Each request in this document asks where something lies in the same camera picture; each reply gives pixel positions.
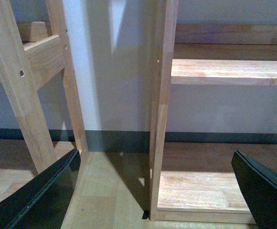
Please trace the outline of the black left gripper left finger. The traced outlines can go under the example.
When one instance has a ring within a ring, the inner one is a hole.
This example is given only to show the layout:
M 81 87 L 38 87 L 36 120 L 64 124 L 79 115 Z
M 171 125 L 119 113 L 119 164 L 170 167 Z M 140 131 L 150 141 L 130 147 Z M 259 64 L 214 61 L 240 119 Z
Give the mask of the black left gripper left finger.
M 59 229 L 72 199 L 81 158 L 74 148 L 0 202 L 0 229 Z

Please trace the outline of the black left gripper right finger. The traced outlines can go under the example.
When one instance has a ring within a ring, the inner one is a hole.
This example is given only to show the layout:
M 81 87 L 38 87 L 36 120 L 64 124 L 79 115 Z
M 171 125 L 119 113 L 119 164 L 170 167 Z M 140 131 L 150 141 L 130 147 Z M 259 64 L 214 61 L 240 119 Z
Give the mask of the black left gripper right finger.
M 277 173 L 240 151 L 231 164 L 258 228 L 277 229 Z

